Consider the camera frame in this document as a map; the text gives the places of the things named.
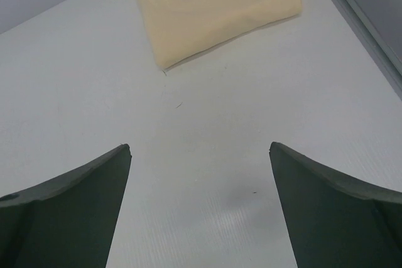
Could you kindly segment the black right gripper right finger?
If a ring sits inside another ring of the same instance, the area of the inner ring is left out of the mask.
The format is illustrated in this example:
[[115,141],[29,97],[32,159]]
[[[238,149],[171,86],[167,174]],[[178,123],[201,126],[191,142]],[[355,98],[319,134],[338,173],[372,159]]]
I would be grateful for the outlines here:
[[298,267],[401,267],[401,193],[273,142],[269,156]]

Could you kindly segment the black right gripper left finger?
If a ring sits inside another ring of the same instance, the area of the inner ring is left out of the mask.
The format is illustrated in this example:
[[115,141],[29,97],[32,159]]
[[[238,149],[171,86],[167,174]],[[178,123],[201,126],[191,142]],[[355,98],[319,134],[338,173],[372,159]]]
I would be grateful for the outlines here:
[[128,144],[1,197],[1,267],[105,267],[131,165]]

